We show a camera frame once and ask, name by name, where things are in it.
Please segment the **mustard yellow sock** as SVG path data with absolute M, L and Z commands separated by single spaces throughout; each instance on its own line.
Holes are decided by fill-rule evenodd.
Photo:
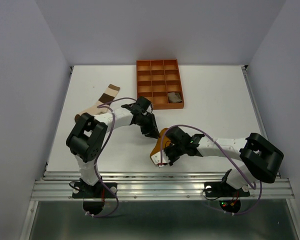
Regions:
M 171 141 L 164 136 L 163 138 L 163 144 L 162 144 L 162 154 L 163 157 L 161 159 L 161 143 L 162 143 L 162 137 L 164 133 L 168 130 L 168 128 L 164 128 L 160 131 L 160 138 L 157 139 L 156 145 L 154 149 L 150 153 L 150 159 L 153 162 L 154 165 L 158 166 L 159 168 L 164 167 L 169 164 L 170 160 L 168 159 L 167 155 L 163 151 L 166 147 L 168 147 L 171 144 Z

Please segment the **tan sock with red cuff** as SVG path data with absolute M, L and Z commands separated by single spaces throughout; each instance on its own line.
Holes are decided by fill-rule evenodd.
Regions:
M 170 104 L 181 103 L 183 101 L 179 92 L 168 92 L 167 97 Z

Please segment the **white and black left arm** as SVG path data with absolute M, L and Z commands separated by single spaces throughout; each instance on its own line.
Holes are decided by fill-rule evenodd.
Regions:
M 125 126 L 137 125 L 147 138 L 158 139 L 160 133 L 155 115 L 140 107 L 124 104 L 118 109 L 100 115 L 83 113 L 66 139 L 66 146 L 75 156 L 79 165 L 80 179 L 85 183 L 84 191 L 90 197 L 101 193 L 100 177 L 95 171 L 95 160 L 100 156 L 105 136 Z

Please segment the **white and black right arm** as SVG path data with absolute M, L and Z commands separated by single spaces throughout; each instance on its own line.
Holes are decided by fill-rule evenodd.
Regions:
M 170 145 L 163 151 L 170 165 L 183 155 L 224 157 L 232 164 L 233 160 L 242 161 L 242 166 L 234 166 L 223 176 L 220 189 L 225 195 L 232 195 L 247 185 L 254 188 L 255 181 L 274 183 L 284 159 L 283 152 L 258 133 L 251 133 L 246 138 L 214 140 L 206 134 L 190 136 L 176 127 L 168 130 L 165 136 Z

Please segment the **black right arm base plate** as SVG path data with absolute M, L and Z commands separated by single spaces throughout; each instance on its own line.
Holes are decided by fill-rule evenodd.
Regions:
M 232 198 L 232 197 L 249 197 L 250 192 L 241 188 L 235 189 L 227 183 L 220 181 L 208 181 L 204 183 L 203 194 L 207 198 Z

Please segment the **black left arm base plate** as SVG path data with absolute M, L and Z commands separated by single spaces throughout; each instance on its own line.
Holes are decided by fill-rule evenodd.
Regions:
M 84 181 L 71 181 L 69 186 L 72 188 L 73 199 L 114 199 L 115 196 L 110 193 L 101 183 L 97 182 L 94 186 L 86 184 Z

